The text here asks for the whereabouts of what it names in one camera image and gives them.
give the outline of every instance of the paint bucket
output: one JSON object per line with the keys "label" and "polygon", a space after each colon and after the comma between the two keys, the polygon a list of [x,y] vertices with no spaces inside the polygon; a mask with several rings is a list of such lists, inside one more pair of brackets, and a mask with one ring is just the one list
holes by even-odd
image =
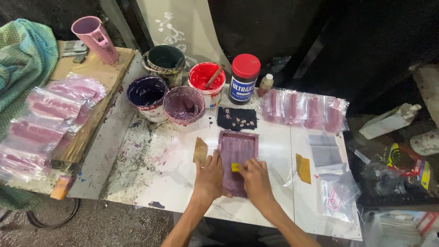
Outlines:
{"label": "paint bucket", "polygon": [[193,87],[176,87],[165,95],[163,101],[165,114],[175,128],[190,133],[201,126],[206,112],[203,95]]}
{"label": "paint bucket", "polygon": [[72,32],[104,63],[112,64],[119,60],[119,54],[98,17],[86,16],[78,19],[72,25]]}
{"label": "paint bucket", "polygon": [[159,45],[142,57],[145,69],[165,80],[170,89],[181,86],[186,58],[180,49],[170,45]]}
{"label": "paint bucket", "polygon": [[209,88],[205,88],[219,67],[219,65],[212,62],[202,62],[192,67],[189,72],[189,85],[198,89],[203,95],[206,108],[217,106],[221,100],[221,90],[226,83],[224,70],[219,73]]}
{"label": "paint bucket", "polygon": [[133,80],[126,90],[130,105],[151,122],[160,123],[167,119],[163,111],[163,100],[169,89],[166,82],[156,76],[140,76]]}

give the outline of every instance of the hand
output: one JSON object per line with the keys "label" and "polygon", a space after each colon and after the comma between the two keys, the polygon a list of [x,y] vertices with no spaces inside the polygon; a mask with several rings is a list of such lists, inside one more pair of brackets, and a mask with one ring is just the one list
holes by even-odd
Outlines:
{"label": "hand", "polygon": [[219,150],[213,152],[207,156],[204,167],[201,166],[201,161],[195,162],[197,165],[197,176],[195,177],[194,192],[192,198],[202,203],[208,203],[209,206],[212,202],[221,196],[227,196],[232,198],[233,196],[223,189],[223,160]]}
{"label": "hand", "polygon": [[239,173],[244,177],[244,189],[252,204],[266,215],[277,204],[268,178],[267,163],[256,158],[239,164]]}

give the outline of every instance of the red paint bucket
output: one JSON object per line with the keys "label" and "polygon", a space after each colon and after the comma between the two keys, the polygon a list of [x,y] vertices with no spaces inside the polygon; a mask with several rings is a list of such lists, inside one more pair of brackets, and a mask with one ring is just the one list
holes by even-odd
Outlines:
{"label": "red paint bucket", "polygon": [[192,67],[189,72],[189,85],[196,88],[203,95],[206,108],[217,106],[221,100],[221,90],[226,83],[224,70],[219,73],[209,88],[205,88],[207,82],[219,67],[219,65],[212,62],[203,62]]}

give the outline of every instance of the purple paint bucket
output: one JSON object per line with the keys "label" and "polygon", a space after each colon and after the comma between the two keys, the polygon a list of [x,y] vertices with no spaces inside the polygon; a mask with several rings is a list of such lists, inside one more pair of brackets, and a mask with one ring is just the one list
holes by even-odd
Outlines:
{"label": "purple paint bucket", "polygon": [[175,128],[190,133],[201,126],[201,118],[206,112],[203,95],[193,87],[176,87],[165,95],[163,101],[165,115]]}
{"label": "purple paint bucket", "polygon": [[166,120],[163,100],[169,89],[166,82],[156,76],[140,76],[133,80],[126,90],[130,105],[151,122]]}

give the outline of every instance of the yellow sponge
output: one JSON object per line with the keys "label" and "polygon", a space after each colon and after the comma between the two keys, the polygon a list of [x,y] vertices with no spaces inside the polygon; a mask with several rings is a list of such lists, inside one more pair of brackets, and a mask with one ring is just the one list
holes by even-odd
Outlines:
{"label": "yellow sponge", "polygon": [[239,172],[239,164],[232,163],[232,172]]}

